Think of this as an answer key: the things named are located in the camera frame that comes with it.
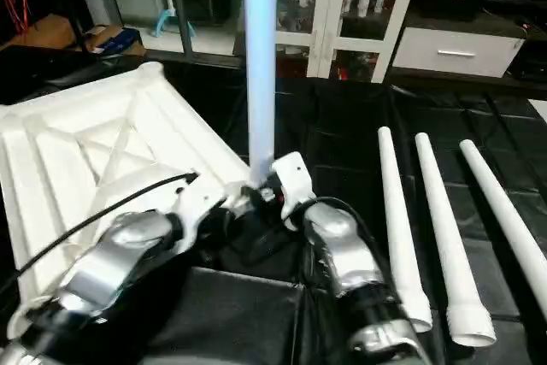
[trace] white pipe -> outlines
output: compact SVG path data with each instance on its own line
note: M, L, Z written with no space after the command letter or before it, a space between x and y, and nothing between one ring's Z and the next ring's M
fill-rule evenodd
M244 0L251 178L262 182L274 161L277 0Z
M547 260L543 251L473 141L463 140L460 148L521 265L544 318L547 319Z
M446 317L450 335L460 345L491 345L496 342L494 327L490 314L480 301L427 134L421 132L416 135L416 147L448 295Z
M391 273L403 307L416 332L424 333L432 328L431 310L429 300L421 288L420 271L410 232L403 186L399 178L391 131L388 127L381 127L378 130L378 141Z

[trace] black table surface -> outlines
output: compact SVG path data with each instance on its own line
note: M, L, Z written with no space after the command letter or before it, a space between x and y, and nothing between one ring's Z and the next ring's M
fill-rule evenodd
M13 56L29 53L22 48L4 51L0 67L14 64ZM40 71L41 58L36 57L36 68L29 68L29 73ZM134 68L140 61L111 63L104 73L93 76ZM247 161L244 72L178 63L165 63L165 68L179 93ZM30 76L32 82L17 95L4 96L4 103L51 92L52 85L43 87L40 76ZM351 204L387 256L377 139L382 126L393 133L422 283L432 305L433 329L420 338L433 363L545 363L544 319L458 144L465 138L477 144L547 252L547 124L526 99L518 97L465 96L450 90L426 94L389 85L279 79L276 156L300 151L315 192ZM497 342L492 347L475 350L450 340L446 291L415 151L418 132L428 133L432 141L481 300L493 319ZM6 224L4 220L0 228L0 278L13 269ZM307 284L294 285L298 250L288 244L249 265L231 249L220 249L215 269L193 269L180 285L184 297L148 343L141 362L340 363L340 347L332 335L336 321L328 303ZM4 304L2 321L13 307L13 300Z

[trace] white drawer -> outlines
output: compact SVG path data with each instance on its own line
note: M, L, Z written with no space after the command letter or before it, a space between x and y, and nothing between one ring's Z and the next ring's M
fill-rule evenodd
M407 27L393 66L502 77L524 40Z

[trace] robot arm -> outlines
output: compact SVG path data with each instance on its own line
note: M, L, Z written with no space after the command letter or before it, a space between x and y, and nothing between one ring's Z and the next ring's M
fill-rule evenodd
M349 348L373 363L429 364L397 295L359 236L354 216L315 197L298 153L279 159L272 170L259 192L276 203L272 209L280 206L288 228L303 230L314 246L349 335ZM31 314L31 326L0 356L0 365L33 363L23 360L36 357L44 364L79 363L81 353L74 353L72 336L107 321L125 289L188 251L203 218L225 200L222 185L199 176L179 194L171 213L118 216L67 271L53 298ZM239 205L234 214L258 212L249 203Z
M272 169L285 199L282 215L294 215L285 224L301 227L314 246L349 335L348 348L367 363L430 364L394 288L359 235L355 216L315 197L300 154L279 159Z

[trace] glass cabinet door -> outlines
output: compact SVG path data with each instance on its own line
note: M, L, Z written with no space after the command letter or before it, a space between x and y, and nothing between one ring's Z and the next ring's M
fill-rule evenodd
M343 0L337 36L383 40L395 0Z
M277 0L277 75L316 76L329 0Z
M320 77L380 82L410 0L331 0Z

